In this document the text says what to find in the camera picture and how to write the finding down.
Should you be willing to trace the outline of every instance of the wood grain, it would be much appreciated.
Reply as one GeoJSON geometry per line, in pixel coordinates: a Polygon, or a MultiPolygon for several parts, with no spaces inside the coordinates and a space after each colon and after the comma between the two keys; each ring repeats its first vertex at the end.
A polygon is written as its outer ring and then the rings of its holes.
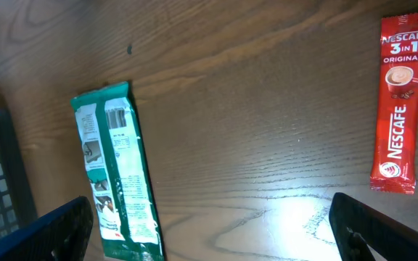
{"type": "Polygon", "coordinates": [[[0,1],[0,96],[38,214],[91,200],[69,100],[131,80],[169,260],[338,260],[337,191],[418,230],[418,143],[414,196],[369,190],[380,19],[417,7],[0,1]]]}

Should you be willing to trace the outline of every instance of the green snack wrapper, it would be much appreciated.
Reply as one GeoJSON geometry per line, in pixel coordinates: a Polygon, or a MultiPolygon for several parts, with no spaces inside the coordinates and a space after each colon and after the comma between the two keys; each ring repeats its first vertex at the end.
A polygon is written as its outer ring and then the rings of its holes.
{"type": "Polygon", "coordinates": [[[70,103],[98,212],[104,254],[122,260],[164,260],[128,83],[82,94],[70,103]]]}

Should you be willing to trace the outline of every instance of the snack package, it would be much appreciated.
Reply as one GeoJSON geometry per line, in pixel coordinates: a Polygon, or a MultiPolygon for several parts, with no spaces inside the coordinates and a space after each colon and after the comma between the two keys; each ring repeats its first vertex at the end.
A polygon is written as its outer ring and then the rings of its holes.
{"type": "Polygon", "coordinates": [[[371,189],[413,194],[418,118],[418,13],[382,19],[371,189]]]}
{"type": "Polygon", "coordinates": [[[144,148],[128,83],[70,101],[107,257],[164,260],[144,148]]]}

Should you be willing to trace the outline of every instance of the nescafe logo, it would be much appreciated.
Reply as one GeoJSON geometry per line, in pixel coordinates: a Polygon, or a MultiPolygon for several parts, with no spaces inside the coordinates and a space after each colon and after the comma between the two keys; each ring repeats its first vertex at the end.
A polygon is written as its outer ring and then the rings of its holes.
{"type": "Polygon", "coordinates": [[[380,164],[380,174],[386,178],[396,178],[401,174],[401,169],[396,163],[385,162],[380,164]]]}

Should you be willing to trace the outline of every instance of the wooden table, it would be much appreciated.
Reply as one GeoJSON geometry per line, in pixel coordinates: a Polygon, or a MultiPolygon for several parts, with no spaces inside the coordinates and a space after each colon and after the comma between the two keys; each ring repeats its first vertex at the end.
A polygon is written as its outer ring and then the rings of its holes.
{"type": "Polygon", "coordinates": [[[380,18],[413,7],[0,0],[0,101],[38,214],[92,201],[69,100],[131,80],[169,260],[338,260],[337,191],[418,230],[418,179],[369,190],[380,18]]]}

